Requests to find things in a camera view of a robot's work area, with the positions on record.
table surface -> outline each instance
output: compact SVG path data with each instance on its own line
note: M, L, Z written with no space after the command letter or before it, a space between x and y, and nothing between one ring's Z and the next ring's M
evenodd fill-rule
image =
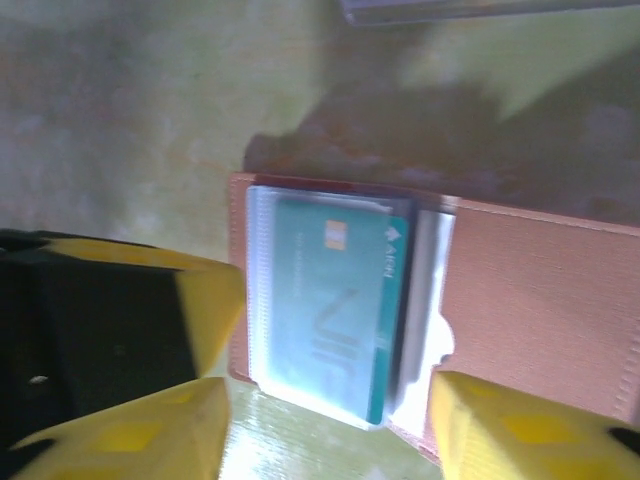
M640 224L640 9L355 29L337 3L2 2L0 225L225 260L243 168ZM232 396L223 478L440 476Z

teal card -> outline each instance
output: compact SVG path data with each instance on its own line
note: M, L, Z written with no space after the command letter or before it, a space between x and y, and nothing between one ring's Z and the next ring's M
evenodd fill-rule
M286 198L276 202L274 221L270 379L379 424L406 221Z

brown leather wallet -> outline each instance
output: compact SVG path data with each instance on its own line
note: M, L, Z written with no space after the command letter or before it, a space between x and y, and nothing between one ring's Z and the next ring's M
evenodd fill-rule
M247 188L401 194L392 186L237 173L229 182L230 260L246 267ZM442 300L456 370L629 423L640 410L640 229L464 199ZM229 373L250 382L247 323L230 345ZM421 438L391 429L438 462L430 422Z

wallet flap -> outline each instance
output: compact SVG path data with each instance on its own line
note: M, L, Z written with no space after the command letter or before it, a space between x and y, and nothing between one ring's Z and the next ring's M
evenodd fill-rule
M234 174L230 255L243 269L252 184L416 195L398 187ZM640 397L638 291L640 229L459 200L442 299L456 350L439 368L632 422ZM229 368L251 382L246 319L234 333ZM391 429L438 460L429 421L421 438Z

wallet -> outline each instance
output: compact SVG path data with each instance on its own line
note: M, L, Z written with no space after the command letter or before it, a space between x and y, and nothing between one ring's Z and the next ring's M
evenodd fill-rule
M230 261L242 269L246 193L252 185L446 205L455 223L440 310L453 331L455 351L437 368L637 423L640 228L388 185L236 173L229 180ZM255 383L249 376L246 318L232 336L229 374ZM424 424L417 428L422 435L393 421L390 428L439 463L429 416L416 422Z

